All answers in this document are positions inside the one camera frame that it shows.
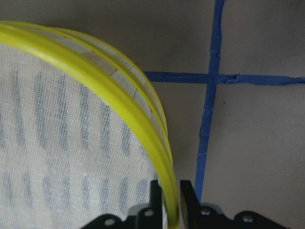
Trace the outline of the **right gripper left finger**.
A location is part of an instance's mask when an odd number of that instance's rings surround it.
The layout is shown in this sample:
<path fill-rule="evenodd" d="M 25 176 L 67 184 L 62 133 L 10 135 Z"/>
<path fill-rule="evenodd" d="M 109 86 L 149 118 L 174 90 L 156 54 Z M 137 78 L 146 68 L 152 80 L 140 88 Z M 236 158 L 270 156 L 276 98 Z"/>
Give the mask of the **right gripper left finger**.
<path fill-rule="evenodd" d="M 160 187 L 158 180 L 152 180 L 150 182 L 150 206 L 154 211 L 162 212 L 162 188 Z"/>

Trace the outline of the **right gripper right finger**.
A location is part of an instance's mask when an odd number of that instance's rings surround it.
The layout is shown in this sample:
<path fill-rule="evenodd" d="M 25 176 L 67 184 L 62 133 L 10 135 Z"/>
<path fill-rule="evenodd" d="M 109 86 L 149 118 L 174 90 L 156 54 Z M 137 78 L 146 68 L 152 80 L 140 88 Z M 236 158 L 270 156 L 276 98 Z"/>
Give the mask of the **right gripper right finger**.
<path fill-rule="evenodd" d="M 190 180 L 180 181 L 181 215 L 185 228 L 198 228 L 199 202 Z"/>

